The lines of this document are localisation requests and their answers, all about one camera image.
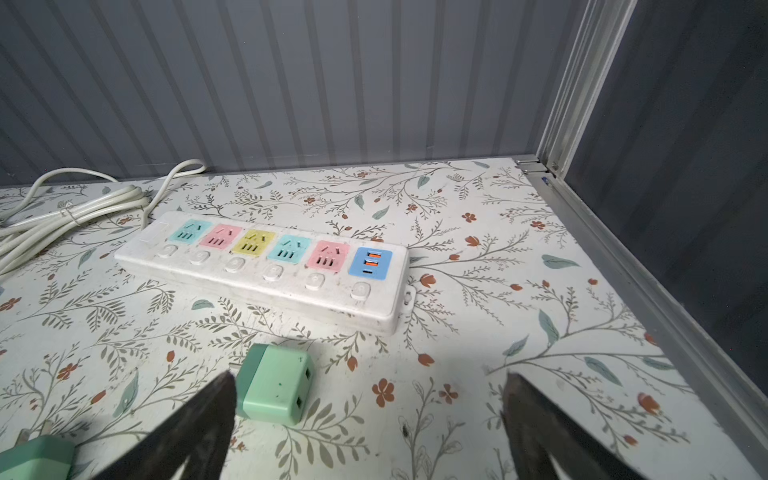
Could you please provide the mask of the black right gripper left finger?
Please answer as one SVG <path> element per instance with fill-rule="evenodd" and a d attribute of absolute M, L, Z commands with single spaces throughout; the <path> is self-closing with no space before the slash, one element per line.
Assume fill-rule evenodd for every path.
<path fill-rule="evenodd" d="M 218 479 L 235 425 L 236 380 L 216 376 L 98 479 Z"/>

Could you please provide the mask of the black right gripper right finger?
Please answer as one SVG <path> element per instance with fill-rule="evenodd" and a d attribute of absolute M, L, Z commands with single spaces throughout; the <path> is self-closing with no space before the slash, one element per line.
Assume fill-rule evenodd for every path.
<path fill-rule="evenodd" d="M 510 373 L 502 420 L 520 479 L 641 479 L 524 376 Z"/>

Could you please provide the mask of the white multicolour power strip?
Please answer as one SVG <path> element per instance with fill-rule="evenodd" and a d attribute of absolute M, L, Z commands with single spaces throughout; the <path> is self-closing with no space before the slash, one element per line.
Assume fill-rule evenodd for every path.
<path fill-rule="evenodd" d="M 382 336 L 416 303 L 404 246 L 180 211 L 161 215 L 115 259 L 141 278 Z"/>

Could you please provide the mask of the aluminium frame post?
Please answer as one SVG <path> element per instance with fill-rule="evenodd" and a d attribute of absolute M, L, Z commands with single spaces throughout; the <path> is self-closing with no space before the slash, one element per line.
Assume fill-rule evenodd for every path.
<path fill-rule="evenodd" d="M 767 472 L 767 5 L 579 1 L 537 158 Z"/>

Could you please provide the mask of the green USB charger plug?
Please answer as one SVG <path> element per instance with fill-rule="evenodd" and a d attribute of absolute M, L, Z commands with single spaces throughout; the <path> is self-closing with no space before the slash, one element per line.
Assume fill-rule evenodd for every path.
<path fill-rule="evenodd" d="M 310 355 L 294 348 L 256 343 L 235 375 L 237 416 L 254 421 L 297 425 L 314 378 Z"/>

